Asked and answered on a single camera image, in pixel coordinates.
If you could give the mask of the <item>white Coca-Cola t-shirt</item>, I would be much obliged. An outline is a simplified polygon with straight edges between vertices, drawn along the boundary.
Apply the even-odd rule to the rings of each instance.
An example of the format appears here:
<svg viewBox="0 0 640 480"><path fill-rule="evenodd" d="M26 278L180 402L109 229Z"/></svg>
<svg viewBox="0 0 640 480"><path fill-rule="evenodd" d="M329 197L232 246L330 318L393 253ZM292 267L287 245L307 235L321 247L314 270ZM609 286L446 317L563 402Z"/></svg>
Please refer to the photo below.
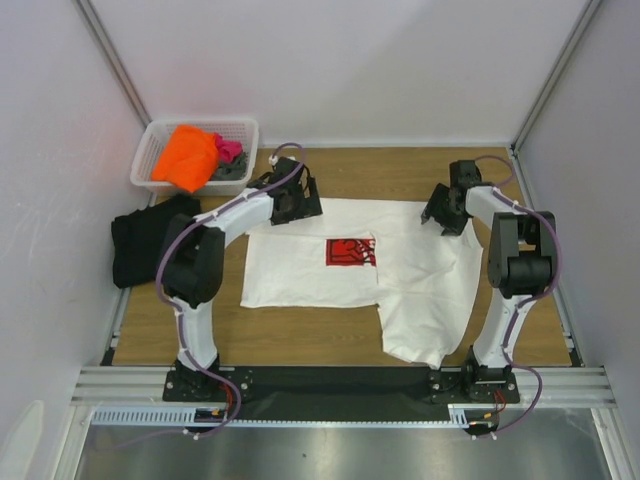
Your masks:
<svg viewBox="0 0 640 480"><path fill-rule="evenodd" d="M321 215L249 231L245 308L375 306L383 351L441 366L460 346L483 248L474 228L446 236L419 202L325 198Z"/></svg>

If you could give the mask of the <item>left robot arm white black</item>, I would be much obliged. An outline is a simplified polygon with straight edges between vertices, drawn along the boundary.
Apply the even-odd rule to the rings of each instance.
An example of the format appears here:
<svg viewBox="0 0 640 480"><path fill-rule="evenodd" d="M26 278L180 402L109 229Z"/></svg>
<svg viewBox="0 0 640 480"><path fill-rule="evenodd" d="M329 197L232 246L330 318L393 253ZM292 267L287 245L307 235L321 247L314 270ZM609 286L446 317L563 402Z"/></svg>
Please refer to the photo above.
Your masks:
<svg viewBox="0 0 640 480"><path fill-rule="evenodd" d="M315 178L302 162L272 156L271 170L235 198L199 214L175 216L158 264L156 287L176 318L179 350L169 381L199 400L220 388L213 300L223 280L226 248L264 222L288 224L322 214Z"/></svg>

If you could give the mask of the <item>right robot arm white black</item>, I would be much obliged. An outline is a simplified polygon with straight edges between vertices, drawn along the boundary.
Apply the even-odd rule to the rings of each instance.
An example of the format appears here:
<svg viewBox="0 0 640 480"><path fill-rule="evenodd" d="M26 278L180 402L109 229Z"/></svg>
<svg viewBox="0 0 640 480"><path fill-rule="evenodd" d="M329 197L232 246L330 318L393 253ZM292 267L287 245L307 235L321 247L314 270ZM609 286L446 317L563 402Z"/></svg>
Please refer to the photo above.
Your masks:
<svg viewBox="0 0 640 480"><path fill-rule="evenodd" d="M443 236L463 233L471 219L490 230L487 276L492 298L483 328L457 371L431 370L427 377L434 404L516 402L513 350L534 304L556 288L561 249L555 217L506 197L483 179L474 160L449 166L448 184L436 185L421 220L433 221Z"/></svg>

